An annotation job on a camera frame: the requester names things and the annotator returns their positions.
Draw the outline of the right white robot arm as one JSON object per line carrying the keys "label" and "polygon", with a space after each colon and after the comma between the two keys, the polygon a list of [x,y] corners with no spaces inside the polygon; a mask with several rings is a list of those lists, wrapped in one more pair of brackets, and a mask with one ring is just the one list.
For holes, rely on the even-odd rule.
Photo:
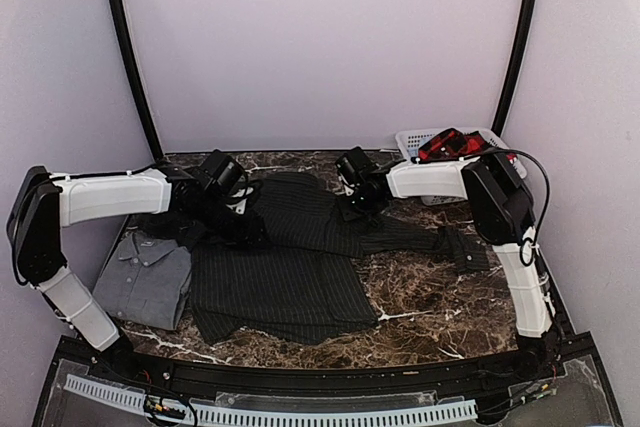
{"label": "right white robot arm", "polygon": [[549,292],[549,274],[539,261],[534,198],[510,161],[510,150],[491,149],[456,160],[374,162],[360,147],[336,161],[346,189],[348,214],[383,210],[392,199],[445,196],[468,202],[476,233],[503,268],[516,315],[518,352],[510,371],[534,379],[558,354],[560,333]]}

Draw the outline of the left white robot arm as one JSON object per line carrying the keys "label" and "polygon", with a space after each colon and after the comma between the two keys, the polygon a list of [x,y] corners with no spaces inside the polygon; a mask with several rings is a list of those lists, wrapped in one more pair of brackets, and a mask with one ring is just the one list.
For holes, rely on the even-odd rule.
{"label": "left white robot arm", "polygon": [[268,246],[263,219],[249,207],[259,187],[231,157],[215,151],[203,165],[183,169],[157,163],[138,170],[54,174],[30,168],[6,223],[16,282],[45,298],[97,353],[120,383],[141,374],[140,359],[106,311],[71,271],[61,229],[101,218],[177,211],[233,247]]}

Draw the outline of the black pinstriped long sleeve shirt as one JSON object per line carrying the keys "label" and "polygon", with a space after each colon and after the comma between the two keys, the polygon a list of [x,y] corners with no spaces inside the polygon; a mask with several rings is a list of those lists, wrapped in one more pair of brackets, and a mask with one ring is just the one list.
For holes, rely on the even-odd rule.
{"label": "black pinstriped long sleeve shirt", "polygon": [[136,219],[144,233],[188,248],[190,310],[208,344],[241,327],[303,344],[375,327],[353,266],[369,255],[424,253],[461,273],[489,267],[485,246],[453,227],[424,228],[385,215],[345,221],[337,195],[311,174],[266,177],[252,211],[265,223],[266,247],[241,249],[182,212]]}

